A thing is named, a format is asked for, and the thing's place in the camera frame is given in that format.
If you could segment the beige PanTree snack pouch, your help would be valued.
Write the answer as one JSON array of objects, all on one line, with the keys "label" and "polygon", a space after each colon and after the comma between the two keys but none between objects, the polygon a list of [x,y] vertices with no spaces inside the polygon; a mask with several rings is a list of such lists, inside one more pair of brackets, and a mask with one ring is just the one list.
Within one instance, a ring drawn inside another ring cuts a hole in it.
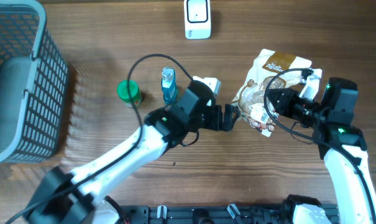
[{"label": "beige PanTree snack pouch", "polygon": [[270,100],[264,102],[266,91],[288,88],[300,82],[301,72],[279,73],[292,68],[310,68],[312,61],[292,54],[262,49],[254,59],[244,84],[231,104],[237,106],[241,119],[260,134],[269,137],[275,129],[275,112]]}]

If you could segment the blue bottle with white cap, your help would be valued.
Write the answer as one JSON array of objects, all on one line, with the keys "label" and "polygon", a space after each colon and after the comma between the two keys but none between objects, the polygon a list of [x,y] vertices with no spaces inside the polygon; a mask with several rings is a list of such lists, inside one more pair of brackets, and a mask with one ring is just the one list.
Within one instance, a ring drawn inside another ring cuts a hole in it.
[{"label": "blue bottle with white cap", "polygon": [[175,70],[173,68],[163,68],[161,85],[164,102],[166,104],[174,102],[178,95],[178,88],[176,84]]}]

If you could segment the green lid jar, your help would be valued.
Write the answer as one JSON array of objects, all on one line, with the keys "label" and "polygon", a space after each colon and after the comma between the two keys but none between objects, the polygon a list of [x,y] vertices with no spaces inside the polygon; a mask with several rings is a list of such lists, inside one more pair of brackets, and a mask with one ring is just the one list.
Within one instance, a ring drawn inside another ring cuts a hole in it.
[{"label": "green lid jar", "polygon": [[133,80],[123,80],[117,86],[117,95],[129,108],[132,105],[139,106],[142,102],[142,94],[138,84]]}]

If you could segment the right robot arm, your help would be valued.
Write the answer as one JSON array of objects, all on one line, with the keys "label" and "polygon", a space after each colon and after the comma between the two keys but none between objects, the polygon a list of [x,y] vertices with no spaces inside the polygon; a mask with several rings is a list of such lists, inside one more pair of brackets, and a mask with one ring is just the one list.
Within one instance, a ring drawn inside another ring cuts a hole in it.
[{"label": "right robot arm", "polygon": [[291,88],[266,87],[264,100],[278,114],[313,129],[309,139],[331,176],[341,223],[376,223],[367,145],[363,132],[351,124],[358,93],[356,83],[330,78],[319,103]]}]

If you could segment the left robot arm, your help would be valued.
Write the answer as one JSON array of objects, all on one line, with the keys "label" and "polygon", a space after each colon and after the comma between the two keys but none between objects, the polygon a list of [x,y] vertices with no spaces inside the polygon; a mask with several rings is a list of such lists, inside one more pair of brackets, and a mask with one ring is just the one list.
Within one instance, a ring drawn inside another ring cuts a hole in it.
[{"label": "left robot arm", "polygon": [[199,129],[230,131],[237,107],[215,103],[209,86],[192,81],[176,102],[150,112],[137,131],[96,160],[64,173],[48,172],[22,216],[28,223],[121,223],[108,194],[140,167],[183,145]]}]

